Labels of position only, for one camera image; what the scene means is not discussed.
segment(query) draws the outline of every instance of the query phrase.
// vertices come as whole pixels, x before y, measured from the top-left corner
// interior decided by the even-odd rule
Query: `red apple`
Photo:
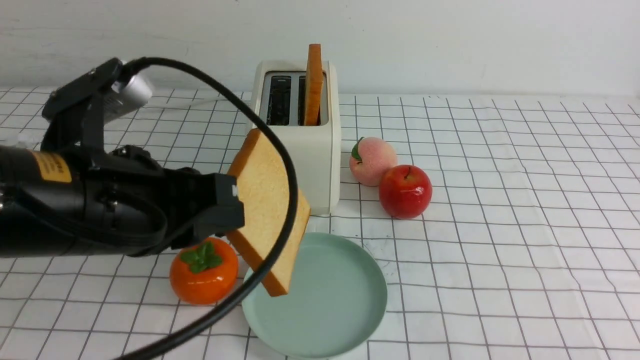
[[[421,168],[398,165],[385,172],[378,191],[380,204],[391,217],[411,219],[429,206],[433,187]]]

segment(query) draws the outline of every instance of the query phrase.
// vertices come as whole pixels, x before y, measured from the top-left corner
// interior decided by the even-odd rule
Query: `orange persimmon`
[[[218,238],[182,249],[171,263],[169,281],[182,301],[193,305],[213,304],[233,289],[238,275],[238,256]]]

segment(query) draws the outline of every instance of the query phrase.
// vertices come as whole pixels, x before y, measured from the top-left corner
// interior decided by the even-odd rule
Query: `green plate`
[[[293,359],[349,352],[378,328],[386,306],[387,283],[376,261],[351,241],[325,233],[302,239],[288,295],[270,297],[258,285],[243,301],[258,338]]]

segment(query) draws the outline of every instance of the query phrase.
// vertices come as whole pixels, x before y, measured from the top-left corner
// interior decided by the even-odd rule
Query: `plate rim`
[[[354,349],[356,349],[357,347],[359,347],[360,345],[362,345],[363,343],[365,343],[373,334],[375,334],[375,332],[378,330],[378,328],[380,328],[380,325],[382,324],[382,320],[384,320],[384,316],[387,313],[387,306],[388,306],[388,284],[387,284],[387,280],[384,276],[384,273],[382,272],[382,269],[380,268],[380,265],[378,264],[378,262],[376,261],[376,259],[373,257],[372,254],[370,254],[365,248],[353,243],[352,241],[348,240],[347,238],[343,237],[343,236],[339,236],[339,235],[335,235],[335,234],[330,234],[330,233],[322,233],[322,232],[309,232],[309,233],[305,233],[305,237],[313,234],[313,235],[321,235],[321,236],[325,236],[325,237],[329,237],[329,238],[333,238],[333,240],[337,240],[337,241],[346,241],[347,243],[349,243],[348,246],[352,246],[354,249],[356,249],[357,251],[362,252],[363,255],[365,255],[365,258],[371,260],[374,264],[376,264],[375,270],[374,272],[376,273],[376,277],[378,277],[380,280],[382,280],[382,282],[384,283],[384,301],[383,301],[383,305],[384,305],[384,310],[382,311],[381,315],[378,317],[378,319],[376,320],[376,324],[374,326],[372,326],[372,330],[371,333],[368,335],[368,337],[362,341],[359,342],[358,344],[356,344],[354,347],[349,348],[348,350],[342,351],[338,354],[332,354],[328,357],[323,356],[323,357],[300,357],[298,355],[292,355],[286,351],[283,351],[283,349],[281,348],[276,348],[274,347],[272,344],[268,343],[267,341],[265,341],[264,339],[262,339],[257,332],[255,332],[255,330],[253,330],[253,326],[252,323],[255,323],[254,321],[252,321],[252,317],[251,316],[247,316],[247,308],[248,306],[245,306],[245,304],[248,304],[249,301],[251,301],[252,299],[252,293],[249,293],[249,295],[247,295],[247,297],[245,297],[242,301],[242,309],[243,309],[243,314],[244,317],[249,325],[249,329],[258,337],[258,339],[260,339],[261,341],[263,341],[268,347],[272,348],[273,350],[276,350],[277,352],[285,355],[285,356],[289,356],[292,357],[293,359],[299,359],[299,360],[322,360],[322,359],[331,359],[337,356],[342,356],[344,354],[347,354],[351,351],[353,351]],[[249,278],[249,276],[251,276],[251,274],[253,274],[253,270],[251,268],[247,269],[246,274],[244,275],[243,278],[243,283],[246,282],[246,280]]]

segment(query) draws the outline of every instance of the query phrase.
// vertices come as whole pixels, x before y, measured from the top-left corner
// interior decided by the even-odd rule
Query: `white wall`
[[[639,0],[0,0],[3,85],[166,56],[250,90],[259,61],[311,42],[343,92],[640,95]]]

